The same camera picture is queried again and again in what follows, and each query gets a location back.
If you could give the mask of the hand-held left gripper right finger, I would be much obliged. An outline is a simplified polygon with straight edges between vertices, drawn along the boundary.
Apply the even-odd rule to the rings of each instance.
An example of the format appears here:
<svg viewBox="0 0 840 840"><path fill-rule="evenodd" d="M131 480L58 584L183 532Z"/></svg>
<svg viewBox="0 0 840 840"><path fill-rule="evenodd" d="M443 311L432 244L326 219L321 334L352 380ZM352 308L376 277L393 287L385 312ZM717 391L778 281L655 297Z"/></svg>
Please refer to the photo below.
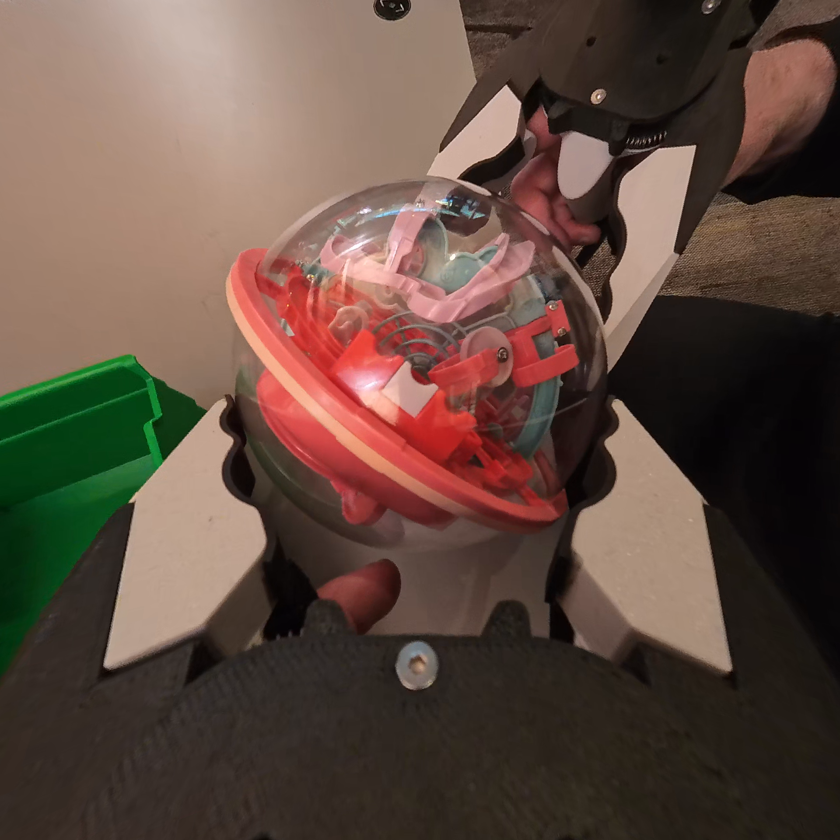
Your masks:
<svg viewBox="0 0 840 840"><path fill-rule="evenodd" d="M732 672L706 502L623 402L609 396L566 484L546 582L551 639L616 665L647 645Z"/></svg>

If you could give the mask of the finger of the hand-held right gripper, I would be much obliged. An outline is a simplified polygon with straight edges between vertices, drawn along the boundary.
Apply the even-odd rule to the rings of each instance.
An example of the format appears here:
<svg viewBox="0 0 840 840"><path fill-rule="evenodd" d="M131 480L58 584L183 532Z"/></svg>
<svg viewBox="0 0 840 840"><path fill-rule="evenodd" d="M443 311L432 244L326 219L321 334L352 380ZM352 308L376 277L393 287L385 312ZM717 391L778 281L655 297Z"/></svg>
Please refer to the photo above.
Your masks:
<svg viewBox="0 0 840 840"><path fill-rule="evenodd" d="M519 95L506 84L477 85L458 112L427 175L498 195L533 156L533 134Z"/></svg>
<svg viewBox="0 0 840 840"><path fill-rule="evenodd" d="M677 261L677 234L696 149L681 145L655 150L617 187L626 242L610 276L607 343L630 342Z"/></svg>

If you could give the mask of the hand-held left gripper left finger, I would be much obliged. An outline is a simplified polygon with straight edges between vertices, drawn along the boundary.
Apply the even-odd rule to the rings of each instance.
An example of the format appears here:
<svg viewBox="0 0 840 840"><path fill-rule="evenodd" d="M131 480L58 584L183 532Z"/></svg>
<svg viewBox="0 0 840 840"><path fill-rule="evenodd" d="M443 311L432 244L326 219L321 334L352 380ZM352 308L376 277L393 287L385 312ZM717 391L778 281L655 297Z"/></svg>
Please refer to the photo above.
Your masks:
<svg viewBox="0 0 840 840"><path fill-rule="evenodd" d="M250 495L236 406L216 402L132 497L108 642L108 671L186 642L218 658L256 644L274 599L273 547Z"/></svg>

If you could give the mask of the clear maze ball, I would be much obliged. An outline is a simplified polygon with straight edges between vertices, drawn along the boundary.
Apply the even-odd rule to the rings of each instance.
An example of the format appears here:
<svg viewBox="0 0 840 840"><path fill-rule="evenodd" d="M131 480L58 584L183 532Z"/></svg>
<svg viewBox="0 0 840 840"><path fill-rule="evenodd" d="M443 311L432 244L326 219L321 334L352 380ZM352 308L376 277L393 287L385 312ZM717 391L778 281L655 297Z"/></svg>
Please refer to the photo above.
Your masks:
<svg viewBox="0 0 840 840"><path fill-rule="evenodd" d="M442 177L325 203L226 280L235 399L268 479L369 544L540 532L595 434L589 288L528 215Z"/></svg>

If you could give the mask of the person's right hand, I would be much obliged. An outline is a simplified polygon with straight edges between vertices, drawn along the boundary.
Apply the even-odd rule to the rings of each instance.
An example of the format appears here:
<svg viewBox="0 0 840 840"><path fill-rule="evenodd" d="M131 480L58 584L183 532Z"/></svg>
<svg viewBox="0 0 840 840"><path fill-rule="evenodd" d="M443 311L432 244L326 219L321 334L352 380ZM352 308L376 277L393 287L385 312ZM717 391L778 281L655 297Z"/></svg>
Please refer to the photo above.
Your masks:
<svg viewBox="0 0 840 840"><path fill-rule="evenodd" d="M577 222L558 186L558 160L563 137L551 134L543 108L528 121L536 141L534 155L511 182L511 199L520 209L541 223L570 253L575 248L597 244L601 229Z"/></svg>

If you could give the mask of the person's left hand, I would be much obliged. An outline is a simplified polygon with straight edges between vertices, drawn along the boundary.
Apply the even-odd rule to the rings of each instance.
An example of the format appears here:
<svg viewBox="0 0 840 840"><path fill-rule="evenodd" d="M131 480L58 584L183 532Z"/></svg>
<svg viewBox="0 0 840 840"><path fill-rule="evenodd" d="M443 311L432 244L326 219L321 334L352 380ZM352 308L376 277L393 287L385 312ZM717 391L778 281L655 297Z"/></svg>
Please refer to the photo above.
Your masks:
<svg viewBox="0 0 840 840"><path fill-rule="evenodd" d="M395 606L402 589L397 566L387 559L328 581L318 588L318 597L336 602L357 634L365 634Z"/></svg>

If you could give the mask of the green plastic bin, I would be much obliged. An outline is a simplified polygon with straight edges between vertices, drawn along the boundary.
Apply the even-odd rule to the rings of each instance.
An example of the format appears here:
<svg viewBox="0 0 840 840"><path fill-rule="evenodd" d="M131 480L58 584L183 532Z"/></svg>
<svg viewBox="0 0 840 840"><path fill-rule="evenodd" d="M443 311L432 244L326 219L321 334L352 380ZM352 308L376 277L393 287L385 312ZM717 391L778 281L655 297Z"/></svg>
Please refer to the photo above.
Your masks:
<svg viewBox="0 0 840 840"><path fill-rule="evenodd" d="M205 413L130 354L2 396L2 672L101 527Z"/></svg>

